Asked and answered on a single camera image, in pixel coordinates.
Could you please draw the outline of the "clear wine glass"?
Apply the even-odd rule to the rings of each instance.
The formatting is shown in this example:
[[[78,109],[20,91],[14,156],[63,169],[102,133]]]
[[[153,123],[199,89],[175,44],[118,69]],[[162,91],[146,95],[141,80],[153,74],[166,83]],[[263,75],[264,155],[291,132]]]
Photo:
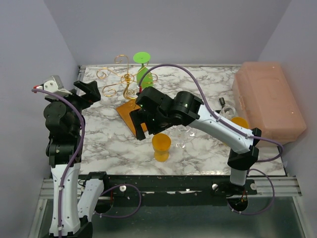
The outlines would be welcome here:
[[[175,146],[184,148],[186,140],[190,137],[191,128],[188,126],[178,125],[174,131]]]
[[[189,137],[195,137],[197,134],[197,130],[195,128],[189,128],[189,130],[187,131],[187,134]]]

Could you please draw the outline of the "green wine glass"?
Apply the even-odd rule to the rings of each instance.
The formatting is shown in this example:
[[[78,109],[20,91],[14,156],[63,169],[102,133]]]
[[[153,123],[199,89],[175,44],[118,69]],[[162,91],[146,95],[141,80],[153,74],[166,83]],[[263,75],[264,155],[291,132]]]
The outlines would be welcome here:
[[[140,79],[144,77],[141,87],[142,89],[149,87],[149,86],[153,86],[153,76],[151,73],[148,73],[147,75],[145,75],[145,73],[148,71],[147,69],[147,65],[149,63],[151,59],[151,55],[147,52],[137,52],[134,56],[133,56],[133,60],[135,63],[138,63],[141,65],[140,69],[137,71],[137,83],[140,82]]]

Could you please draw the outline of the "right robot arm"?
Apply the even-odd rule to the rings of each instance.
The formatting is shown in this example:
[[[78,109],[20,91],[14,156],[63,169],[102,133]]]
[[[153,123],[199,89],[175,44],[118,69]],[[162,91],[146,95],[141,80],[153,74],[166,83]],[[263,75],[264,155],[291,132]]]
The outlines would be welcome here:
[[[138,94],[136,105],[139,108],[131,111],[130,117],[138,140],[146,138],[142,124],[153,135],[177,125],[205,132],[230,147],[227,161],[231,168],[229,191],[239,194],[245,190],[247,171],[259,156],[256,145],[262,134],[260,129],[243,128],[215,111],[209,111],[202,99],[186,91],[171,98],[154,87],[147,87]]]

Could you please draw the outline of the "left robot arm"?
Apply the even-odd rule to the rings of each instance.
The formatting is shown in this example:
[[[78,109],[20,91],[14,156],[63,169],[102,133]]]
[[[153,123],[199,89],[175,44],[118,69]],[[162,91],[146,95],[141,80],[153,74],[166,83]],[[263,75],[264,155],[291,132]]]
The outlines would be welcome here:
[[[48,238],[90,238],[93,235],[92,216],[99,196],[109,192],[105,172],[90,172],[84,191],[78,195],[85,119],[82,111],[101,100],[96,81],[74,82],[83,91],[65,90],[60,83],[50,80],[44,89],[59,97],[46,96],[49,104],[44,109],[45,126],[49,130],[46,155],[53,178],[53,217]]]

